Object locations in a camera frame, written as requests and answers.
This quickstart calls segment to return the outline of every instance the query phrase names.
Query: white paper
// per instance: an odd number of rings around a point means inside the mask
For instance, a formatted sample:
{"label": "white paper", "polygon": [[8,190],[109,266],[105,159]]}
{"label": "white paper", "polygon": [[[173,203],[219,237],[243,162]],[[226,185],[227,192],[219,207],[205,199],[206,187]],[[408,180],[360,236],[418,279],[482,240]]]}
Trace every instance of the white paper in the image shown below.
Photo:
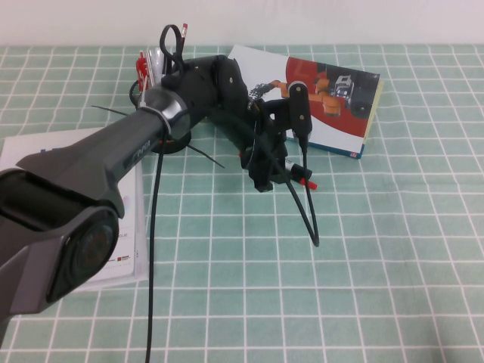
{"label": "white paper", "polygon": [[[97,130],[99,129],[80,129],[6,138],[0,156],[0,170],[18,168],[16,164],[29,154],[70,146]],[[141,166],[137,165],[130,170],[119,182],[118,188],[123,198],[125,215],[119,219],[116,248],[110,261],[78,290],[125,284],[147,278]]]}

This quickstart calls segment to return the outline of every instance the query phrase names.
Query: book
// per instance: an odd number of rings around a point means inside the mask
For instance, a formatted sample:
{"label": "book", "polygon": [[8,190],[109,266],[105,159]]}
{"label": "book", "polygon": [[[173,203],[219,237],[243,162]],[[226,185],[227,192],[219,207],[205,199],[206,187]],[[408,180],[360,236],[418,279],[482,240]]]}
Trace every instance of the book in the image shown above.
{"label": "book", "polygon": [[[25,156],[70,146],[99,129],[80,129],[5,138],[0,170],[18,168]],[[147,244],[144,229],[143,175],[141,165],[131,169],[119,182],[125,215],[119,219],[119,237],[107,264],[77,290],[91,290],[147,279]]]}
{"label": "book", "polygon": [[[237,61],[252,101],[287,98],[292,82],[305,83],[312,116],[309,145],[361,158],[383,88],[379,74],[242,45],[228,57]],[[291,131],[287,137],[294,139]]]}

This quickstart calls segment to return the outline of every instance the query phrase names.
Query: red marker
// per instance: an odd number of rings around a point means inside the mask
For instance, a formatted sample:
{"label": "red marker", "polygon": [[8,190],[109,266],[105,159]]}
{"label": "red marker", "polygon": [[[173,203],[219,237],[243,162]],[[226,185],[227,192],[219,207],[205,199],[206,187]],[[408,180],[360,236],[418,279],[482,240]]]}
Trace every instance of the red marker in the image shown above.
{"label": "red marker", "polygon": [[139,52],[139,58],[136,61],[136,73],[138,74],[139,91],[143,92],[144,79],[148,77],[147,61],[146,61],[146,58],[144,57],[143,51]]}

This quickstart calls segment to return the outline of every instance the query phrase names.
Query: robotic arm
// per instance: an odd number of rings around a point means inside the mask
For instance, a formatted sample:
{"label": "robotic arm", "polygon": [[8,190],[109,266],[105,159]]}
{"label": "robotic arm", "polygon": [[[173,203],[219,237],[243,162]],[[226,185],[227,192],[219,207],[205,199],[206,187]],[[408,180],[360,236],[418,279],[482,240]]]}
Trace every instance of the robotic arm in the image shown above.
{"label": "robotic arm", "polygon": [[290,85],[288,99],[252,102],[237,61],[175,60],[175,73],[145,92],[147,108],[0,172],[0,346],[12,316],[42,312],[104,267],[124,216],[118,182],[169,129],[181,138],[208,117],[240,151],[261,192],[283,182],[286,130],[307,147],[305,85]]}

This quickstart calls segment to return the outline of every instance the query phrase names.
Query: green grid tablecloth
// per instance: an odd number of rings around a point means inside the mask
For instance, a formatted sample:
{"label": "green grid tablecloth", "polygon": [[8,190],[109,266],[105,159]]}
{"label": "green grid tablecloth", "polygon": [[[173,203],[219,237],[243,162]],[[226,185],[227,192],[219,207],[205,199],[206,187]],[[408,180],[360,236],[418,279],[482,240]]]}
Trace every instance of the green grid tablecloth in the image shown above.
{"label": "green grid tablecloth", "polygon": [[[140,48],[0,48],[0,146],[119,119],[91,104],[131,112]],[[381,74],[364,156],[310,150],[312,248],[287,189],[256,192],[230,143],[197,126],[194,146],[226,169],[191,150],[163,165],[153,361],[483,362],[484,46],[264,48]],[[146,283],[74,293],[15,318],[0,362],[141,362],[146,314]]]}

